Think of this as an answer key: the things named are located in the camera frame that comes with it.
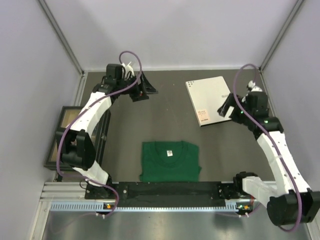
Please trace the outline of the white folder black inside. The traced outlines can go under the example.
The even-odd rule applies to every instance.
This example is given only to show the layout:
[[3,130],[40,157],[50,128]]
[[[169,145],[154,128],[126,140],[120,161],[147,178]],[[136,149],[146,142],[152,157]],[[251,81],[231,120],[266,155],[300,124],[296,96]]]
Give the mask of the white folder black inside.
[[190,80],[185,85],[200,127],[231,120],[218,114],[231,93],[223,76]]

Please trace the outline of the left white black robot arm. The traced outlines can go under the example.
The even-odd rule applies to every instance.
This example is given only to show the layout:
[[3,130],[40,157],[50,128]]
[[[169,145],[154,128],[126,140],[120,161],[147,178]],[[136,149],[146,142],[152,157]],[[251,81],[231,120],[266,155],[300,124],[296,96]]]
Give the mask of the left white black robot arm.
[[101,83],[97,84],[89,100],[77,117],[56,130],[56,165],[67,164],[87,183],[89,199],[107,199],[115,195],[111,176],[97,162],[92,134],[103,115],[120,95],[129,95],[133,102],[149,99],[158,91],[140,71],[135,74],[130,64],[108,64]]

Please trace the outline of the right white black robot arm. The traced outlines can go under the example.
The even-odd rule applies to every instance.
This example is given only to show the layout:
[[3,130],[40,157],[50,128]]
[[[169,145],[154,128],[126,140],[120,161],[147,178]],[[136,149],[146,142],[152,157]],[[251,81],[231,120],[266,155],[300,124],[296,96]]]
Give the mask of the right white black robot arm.
[[217,110],[221,117],[244,125],[254,135],[272,171],[275,186],[264,183],[253,172],[242,171],[233,178],[233,192],[258,200],[277,227],[311,223],[320,210],[320,192],[313,191],[298,170],[287,146],[280,120],[269,114],[268,96],[251,91],[245,97],[230,93]]

